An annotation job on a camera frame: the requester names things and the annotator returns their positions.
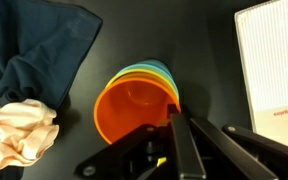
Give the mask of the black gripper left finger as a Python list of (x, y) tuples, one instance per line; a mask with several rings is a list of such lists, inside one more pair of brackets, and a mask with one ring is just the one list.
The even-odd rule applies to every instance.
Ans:
[(179, 180), (205, 180), (207, 175), (188, 118), (174, 104), (168, 107)]

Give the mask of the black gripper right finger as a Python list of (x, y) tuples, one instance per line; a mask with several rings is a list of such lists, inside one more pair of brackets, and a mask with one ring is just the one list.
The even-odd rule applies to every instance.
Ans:
[(279, 180), (288, 180), (288, 146), (256, 134), (240, 126), (225, 125), (223, 132), (242, 146), (256, 160), (275, 173)]

